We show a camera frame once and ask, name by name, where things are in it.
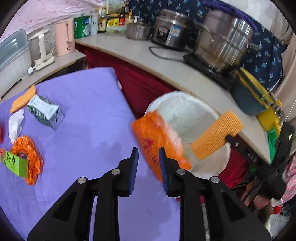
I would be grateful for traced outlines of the white cylindrical bottle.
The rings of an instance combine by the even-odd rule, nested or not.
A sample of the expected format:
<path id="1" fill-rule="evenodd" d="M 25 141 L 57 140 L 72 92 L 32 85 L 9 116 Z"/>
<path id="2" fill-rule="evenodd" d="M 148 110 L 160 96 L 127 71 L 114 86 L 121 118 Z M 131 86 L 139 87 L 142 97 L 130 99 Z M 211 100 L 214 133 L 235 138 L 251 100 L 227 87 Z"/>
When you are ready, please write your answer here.
<path id="1" fill-rule="evenodd" d="M 90 26 L 90 35 L 94 36 L 98 33 L 98 21 L 99 21 L 99 13 L 94 11 L 91 13 L 91 26 Z"/>

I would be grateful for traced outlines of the orange snack bag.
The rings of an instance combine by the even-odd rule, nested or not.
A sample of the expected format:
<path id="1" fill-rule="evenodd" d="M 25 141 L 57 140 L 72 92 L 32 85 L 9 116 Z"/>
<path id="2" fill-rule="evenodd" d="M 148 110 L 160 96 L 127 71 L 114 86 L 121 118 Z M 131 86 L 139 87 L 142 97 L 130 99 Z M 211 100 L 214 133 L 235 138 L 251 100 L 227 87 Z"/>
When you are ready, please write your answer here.
<path id="1" fill-rule="evenodd" d="M 145 160 L 159 181 L 162 181 L 159 149 L 165 148 L 168 158 L 177 160 L 187 171 L 192 165 L 184 156 L 183 141 L 173 127 L 157 111 L 148 112 L 132 123 L 133 133 L 140 144 Z"/>

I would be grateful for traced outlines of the purple tablecloth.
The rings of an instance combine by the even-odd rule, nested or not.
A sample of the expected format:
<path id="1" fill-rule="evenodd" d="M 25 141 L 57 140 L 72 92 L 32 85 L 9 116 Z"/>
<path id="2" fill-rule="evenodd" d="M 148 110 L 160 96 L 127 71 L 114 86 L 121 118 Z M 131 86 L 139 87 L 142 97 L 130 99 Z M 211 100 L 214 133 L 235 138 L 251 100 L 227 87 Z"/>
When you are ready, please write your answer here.
<path id="1" fill-rule="evenodd" d="M 1 166 L 1 208 L 22 238 L 79 177 L 101 177 L 138 146 L 132 132 L 135 117 L 113 68 L 77 71 L 36 89 L 60 106 L 64 119 L 52 129 L 24 110 L 21 135 L 33 140 L 44 163 L 35 185 Z M 118 209 L 121 240 L 179 238 L 179 203 L 165 195 L 143 155 L 133 193 L 119 198 Z"/>

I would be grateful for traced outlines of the orange snack wrapper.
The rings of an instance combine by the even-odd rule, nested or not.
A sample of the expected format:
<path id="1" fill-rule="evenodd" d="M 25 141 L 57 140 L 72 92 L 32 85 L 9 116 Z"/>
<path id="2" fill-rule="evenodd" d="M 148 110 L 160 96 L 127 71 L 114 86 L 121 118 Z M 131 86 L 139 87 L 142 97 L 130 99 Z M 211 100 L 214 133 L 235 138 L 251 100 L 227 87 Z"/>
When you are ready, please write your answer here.
<path id="1" fill-rule="evenodd" d="M 14 142 L 11 153 L 28 161 L 28 176 L 25 181 L 29 185 L 35 185 L 38 175 L 43 169 L 43 159 L 29 136 L 21 136 Z"/>

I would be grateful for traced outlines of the white lined trash bin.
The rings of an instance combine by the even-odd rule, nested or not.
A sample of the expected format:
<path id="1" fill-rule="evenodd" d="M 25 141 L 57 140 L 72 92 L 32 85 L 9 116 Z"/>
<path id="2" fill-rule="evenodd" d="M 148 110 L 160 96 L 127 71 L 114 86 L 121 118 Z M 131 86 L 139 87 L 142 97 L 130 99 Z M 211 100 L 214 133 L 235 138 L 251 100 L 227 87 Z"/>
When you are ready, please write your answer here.
<path id="1" fill-rule="evenodd" d="M 190 149 L 190 144 L 219 118 L 214 109 L 188 93 L 173 91 L 149 104 L 146 113 L 155 110 L 181 138 L 184 156 L 189 159 L 192 165 L 190 171 L 196 177 L 209 179 L 218 176 L 225 169 L 230 158 L 229 144 L 203 160 L 197 159 Z"/>

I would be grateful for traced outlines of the dark teal pan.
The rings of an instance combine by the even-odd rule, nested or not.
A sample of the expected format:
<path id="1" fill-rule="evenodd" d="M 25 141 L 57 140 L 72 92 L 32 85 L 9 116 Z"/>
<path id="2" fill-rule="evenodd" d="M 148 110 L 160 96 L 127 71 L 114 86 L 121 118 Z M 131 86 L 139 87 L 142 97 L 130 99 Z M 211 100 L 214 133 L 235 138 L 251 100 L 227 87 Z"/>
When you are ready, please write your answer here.
<path id="1" fill-rule="evenodd" d="M 269 92 L 244 68 L 236 70 L 230 92 L 239 108 L 249 116 L 259 115 L 273 104 Z"/>

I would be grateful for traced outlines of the white crumpled tissue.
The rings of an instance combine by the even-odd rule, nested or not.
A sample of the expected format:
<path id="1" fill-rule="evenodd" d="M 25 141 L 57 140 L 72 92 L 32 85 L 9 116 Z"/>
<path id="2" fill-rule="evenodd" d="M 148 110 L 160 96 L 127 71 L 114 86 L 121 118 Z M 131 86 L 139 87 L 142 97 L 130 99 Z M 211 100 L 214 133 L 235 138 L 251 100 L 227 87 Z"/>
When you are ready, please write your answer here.
<path id="1" fill-rule="evenodd" d="M 13 144 L 15 140 L 18 138 L 19 134 L 22 131 L 21 123 L 24 118 L 24 111 L 23 109 L 20 109 L 19 111 L 16 111 L 9 120 L 9 138 L 11 143 Z"/>

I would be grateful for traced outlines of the green cardboard tea box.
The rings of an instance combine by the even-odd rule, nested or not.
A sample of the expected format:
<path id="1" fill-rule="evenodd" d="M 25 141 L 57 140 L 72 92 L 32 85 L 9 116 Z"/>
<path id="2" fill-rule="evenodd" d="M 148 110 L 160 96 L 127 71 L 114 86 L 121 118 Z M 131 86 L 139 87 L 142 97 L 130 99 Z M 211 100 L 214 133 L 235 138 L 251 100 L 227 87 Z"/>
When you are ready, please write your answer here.
<path id="1" fill-rule="evenodd" d="M 1 148 L 1 162 L 19 177 L 28 177 L 28 161 Z"/>

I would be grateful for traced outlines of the red plastic bag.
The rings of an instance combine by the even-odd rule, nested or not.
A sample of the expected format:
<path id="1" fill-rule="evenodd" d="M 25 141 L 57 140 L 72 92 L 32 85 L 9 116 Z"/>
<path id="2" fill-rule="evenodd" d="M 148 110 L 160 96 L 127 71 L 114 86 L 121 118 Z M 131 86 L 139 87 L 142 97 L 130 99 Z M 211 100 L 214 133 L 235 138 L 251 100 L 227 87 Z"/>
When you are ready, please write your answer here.
<path id="1" fill-rule="evenodd" d="M 0 143 L 3 143 L 3 129 L 0 127 Z"/>

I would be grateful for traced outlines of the steel rice cooker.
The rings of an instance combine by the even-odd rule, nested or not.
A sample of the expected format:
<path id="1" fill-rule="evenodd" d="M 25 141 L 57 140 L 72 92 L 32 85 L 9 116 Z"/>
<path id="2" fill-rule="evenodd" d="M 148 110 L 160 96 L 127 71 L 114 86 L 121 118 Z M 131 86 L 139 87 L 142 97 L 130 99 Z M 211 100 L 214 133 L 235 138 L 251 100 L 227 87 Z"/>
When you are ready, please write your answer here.
<path id="1" fill-rule="evenodd" d="M 183 51 L 193 28 L 194 22 L 190 17 L 162 9 L 156 17 L 151 41 L 169 49 Z"/>

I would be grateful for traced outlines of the small steel pot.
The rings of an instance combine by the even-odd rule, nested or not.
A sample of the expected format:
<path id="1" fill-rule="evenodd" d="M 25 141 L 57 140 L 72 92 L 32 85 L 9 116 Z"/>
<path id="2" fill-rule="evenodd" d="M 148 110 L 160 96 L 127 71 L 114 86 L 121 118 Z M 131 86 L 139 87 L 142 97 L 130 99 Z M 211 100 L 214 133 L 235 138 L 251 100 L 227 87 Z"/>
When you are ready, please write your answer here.
<path id="1" fill-rule="evenodd" d="M 136 23 L 127 24 L 125 36 L 132 40 L 146 41 L 150 39 L 152 29 L 153 27 L 150 24 L 146 24 L 142 19 L 138 19 Z"/>

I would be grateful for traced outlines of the green tin can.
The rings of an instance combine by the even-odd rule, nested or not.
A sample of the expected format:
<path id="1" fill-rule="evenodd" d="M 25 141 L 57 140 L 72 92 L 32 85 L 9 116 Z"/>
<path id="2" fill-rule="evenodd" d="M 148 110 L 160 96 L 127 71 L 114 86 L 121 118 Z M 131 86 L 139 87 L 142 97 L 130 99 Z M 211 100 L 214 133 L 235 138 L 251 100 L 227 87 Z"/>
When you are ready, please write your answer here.
<path id="1" fill-rule="evenodd" d="M 80 16 L 74 18 L 74 38 L 80 39 L 90 35 L 90 17 Z"/>

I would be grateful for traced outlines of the green white milk carton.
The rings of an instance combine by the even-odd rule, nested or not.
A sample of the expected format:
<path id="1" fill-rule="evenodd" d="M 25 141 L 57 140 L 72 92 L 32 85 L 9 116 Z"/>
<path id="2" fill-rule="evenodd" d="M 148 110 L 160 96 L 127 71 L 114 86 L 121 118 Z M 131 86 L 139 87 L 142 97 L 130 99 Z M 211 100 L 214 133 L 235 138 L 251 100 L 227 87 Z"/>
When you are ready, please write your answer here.
<path id="1" fill-rule="evenodd" d="M 56 130 L 64 119 L 59 105 L 37 94 L 28 102 L 27 108 L 38 122 L 53 130 Z"/>

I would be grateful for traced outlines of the dark soy sauce bottle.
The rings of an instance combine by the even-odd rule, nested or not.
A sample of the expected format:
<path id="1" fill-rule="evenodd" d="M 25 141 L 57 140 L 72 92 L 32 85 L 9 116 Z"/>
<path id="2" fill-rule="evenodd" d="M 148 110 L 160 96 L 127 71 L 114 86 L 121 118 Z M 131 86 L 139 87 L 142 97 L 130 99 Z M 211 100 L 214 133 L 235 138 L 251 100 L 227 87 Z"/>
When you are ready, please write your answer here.
<path id="1" fill-rule="evenodd" d="M 106 32 L 107 18 L 105 14 L 105 7 L 101 9 L 98 21 L 98 33 Z"/>

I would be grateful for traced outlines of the white glass electric kettle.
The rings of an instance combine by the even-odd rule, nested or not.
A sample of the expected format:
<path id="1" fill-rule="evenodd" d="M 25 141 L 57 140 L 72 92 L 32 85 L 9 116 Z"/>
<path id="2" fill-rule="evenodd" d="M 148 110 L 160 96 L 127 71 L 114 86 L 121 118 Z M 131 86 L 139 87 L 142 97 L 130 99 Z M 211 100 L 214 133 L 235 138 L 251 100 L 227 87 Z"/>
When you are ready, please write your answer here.
<path id="1" fill-rule="evenodd" d="M 41 30 L 29 37 L 33 69 L 40 71 L 55 62 L 54 47 L 50 40 L 50 30 Z"/>

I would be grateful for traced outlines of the black induction cooktop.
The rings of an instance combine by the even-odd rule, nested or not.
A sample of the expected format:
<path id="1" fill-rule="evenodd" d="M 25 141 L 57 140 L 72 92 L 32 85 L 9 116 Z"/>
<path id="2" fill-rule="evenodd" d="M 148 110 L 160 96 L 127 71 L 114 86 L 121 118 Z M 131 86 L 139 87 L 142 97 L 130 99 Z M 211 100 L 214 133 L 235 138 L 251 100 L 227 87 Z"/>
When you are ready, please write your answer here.
<path id="1" fill-rule="evenodd" d="M 234 81 L 233 71 L 227 72 L 226 70 L 218 72 L 208 67 L 205 63 L 199 61 L 192 53 L 184 55 L 183 59 L 186 64 L 209 77 L 212 81 L 220 85 L 225 90 L 230 91 L 232 89 L 232 84 Z"/>

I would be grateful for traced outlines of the white power plug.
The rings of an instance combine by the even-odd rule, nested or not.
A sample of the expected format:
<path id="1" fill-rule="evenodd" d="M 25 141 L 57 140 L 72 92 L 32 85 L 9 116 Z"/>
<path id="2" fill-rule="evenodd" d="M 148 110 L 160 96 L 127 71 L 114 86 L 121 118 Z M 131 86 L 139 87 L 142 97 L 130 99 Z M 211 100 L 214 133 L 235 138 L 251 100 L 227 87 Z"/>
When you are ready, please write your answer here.
<path id="1" fill-rule="evenodd" d="M 28 74 L 29 74 L 29 75 L 32 74 L 32 73 L 34 72 L 34 69 L 35 69 L 35 67 L 30 67 L 30 68 L 28 69 Z"/>

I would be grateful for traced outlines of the grey lidded dish rack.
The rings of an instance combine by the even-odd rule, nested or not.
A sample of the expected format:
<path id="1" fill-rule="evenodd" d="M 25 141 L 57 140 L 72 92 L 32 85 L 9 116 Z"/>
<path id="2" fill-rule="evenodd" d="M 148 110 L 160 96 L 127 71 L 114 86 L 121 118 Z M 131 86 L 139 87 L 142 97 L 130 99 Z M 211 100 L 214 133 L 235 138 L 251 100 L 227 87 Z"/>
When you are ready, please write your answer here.
<path id="1" fill-rule="evenodd" d="M 0 95 L 26 78 L 32 66 L 30 42 L 25 30 L 17 30 L 1 42 Z"/>

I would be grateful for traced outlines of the steel stacked steamer pot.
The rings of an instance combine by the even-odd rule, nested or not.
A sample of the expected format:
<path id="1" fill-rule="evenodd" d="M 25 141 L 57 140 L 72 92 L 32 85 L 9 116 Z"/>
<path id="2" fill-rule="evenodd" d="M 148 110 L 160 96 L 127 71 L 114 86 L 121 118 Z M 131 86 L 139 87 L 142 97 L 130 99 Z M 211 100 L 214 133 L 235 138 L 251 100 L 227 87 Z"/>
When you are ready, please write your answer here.
<path id="1" fill-rule="evenodd" d="M 252 38 L 255 27 L 243 18 L 220 9 L 210 8 L 201 23 L 193 51 L 195 57 L 208 67 L 218 71 L 232 71 L 251 49 L 260 51 Z"/>

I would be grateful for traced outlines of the pink electric kettle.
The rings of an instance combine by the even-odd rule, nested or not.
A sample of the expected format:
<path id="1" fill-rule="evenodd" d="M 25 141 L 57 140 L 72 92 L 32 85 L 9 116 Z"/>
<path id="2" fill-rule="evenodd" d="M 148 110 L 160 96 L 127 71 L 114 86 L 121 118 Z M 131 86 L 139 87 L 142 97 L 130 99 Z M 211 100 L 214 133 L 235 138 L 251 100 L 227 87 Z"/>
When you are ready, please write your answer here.
<path id="1" fill-rule="evenodd" d="M 55 24 L 55 50 L 57 56 L 63 56 L 75 50 L 74 21 L 72 18 Z"/>

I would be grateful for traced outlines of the orange foam net sleeve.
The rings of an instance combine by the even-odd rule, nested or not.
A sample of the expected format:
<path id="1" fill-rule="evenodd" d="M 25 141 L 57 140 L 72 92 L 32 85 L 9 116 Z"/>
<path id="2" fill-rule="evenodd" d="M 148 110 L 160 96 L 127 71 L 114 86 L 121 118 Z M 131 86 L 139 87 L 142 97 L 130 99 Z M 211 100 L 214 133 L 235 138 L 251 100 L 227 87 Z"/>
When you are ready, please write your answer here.
<path id="1" fill-rule="evenodd" d="M 226 137 L 236 136 L 244 128 L 240 118 L 228 110 L 209 126 L 191 145 L 193 153 L 203 160 L 226 144 Z"/>
<path id="2" fill-rule="evenodd" d="M 35 95 L 36 87 L 33 84 L 22 96 L 18 97 L 11 106 L 10 113 L 18 111 L 20 108 L 24 107 Z"/>

